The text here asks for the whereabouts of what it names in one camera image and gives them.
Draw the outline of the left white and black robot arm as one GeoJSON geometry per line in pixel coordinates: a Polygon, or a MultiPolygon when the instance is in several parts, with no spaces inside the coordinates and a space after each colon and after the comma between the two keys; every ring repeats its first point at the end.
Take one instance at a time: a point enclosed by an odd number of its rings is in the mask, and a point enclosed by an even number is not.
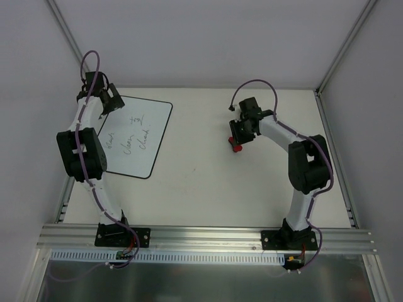
{"type": "Polygon", "coordinates": [[[102,72],[87,72],[77,95],[77,113],[71,126],[56,136],[65,171],[86,189],[99,215],[95,238],[97,247],[128,247],[135,237],[128,221],[106,184],[108,168],[104,148],[98,137],[103,117],[125,103],[102,72]]]}

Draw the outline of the white whiteboard with black rim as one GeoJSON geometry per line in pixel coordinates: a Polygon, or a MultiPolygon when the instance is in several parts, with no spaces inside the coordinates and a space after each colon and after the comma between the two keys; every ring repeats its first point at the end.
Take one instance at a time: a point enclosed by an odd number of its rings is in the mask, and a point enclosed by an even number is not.
{"type": "Polygon", "coordinates": [[[104,118],[98,138],[107,159],[107,172],[150,178],[173,104],[153,99],[122,97],[124,107],[104,118]]]}

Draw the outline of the red and black whiteboard eraser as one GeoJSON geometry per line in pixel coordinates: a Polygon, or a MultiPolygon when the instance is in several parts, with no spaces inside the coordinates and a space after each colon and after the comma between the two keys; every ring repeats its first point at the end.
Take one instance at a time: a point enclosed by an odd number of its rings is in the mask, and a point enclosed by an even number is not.
{"type": "Polygon", "coordinates": [[[232,151],[233,151],[234,153],[238,153],[238,152],[242,151],[242,145],[239,145],[239,144],[236,142],[236,140],[234,139],[234,137],[230,137],[230,138],[228,139],[228,141],[229,141],[230,146],[232,147],[232,151]]]}

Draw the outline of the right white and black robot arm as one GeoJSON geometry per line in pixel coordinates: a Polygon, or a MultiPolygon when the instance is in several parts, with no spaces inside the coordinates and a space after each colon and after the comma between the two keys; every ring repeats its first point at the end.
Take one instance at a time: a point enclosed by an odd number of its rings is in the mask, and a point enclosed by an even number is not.
{"type": "Polygon", "coordinates": [[[272,110],[262,110],[255,98],[239,103],[240,117],[229,122],[234,152],[261,135],[288,154],[288,178],[293,187],[290,210],[281,228],[262,236],[262,248],[297,250],[308,247],[314,235],[309,216],[314,198],[334,180],[326,139],[306,136],[275,118],[272,110]]]}

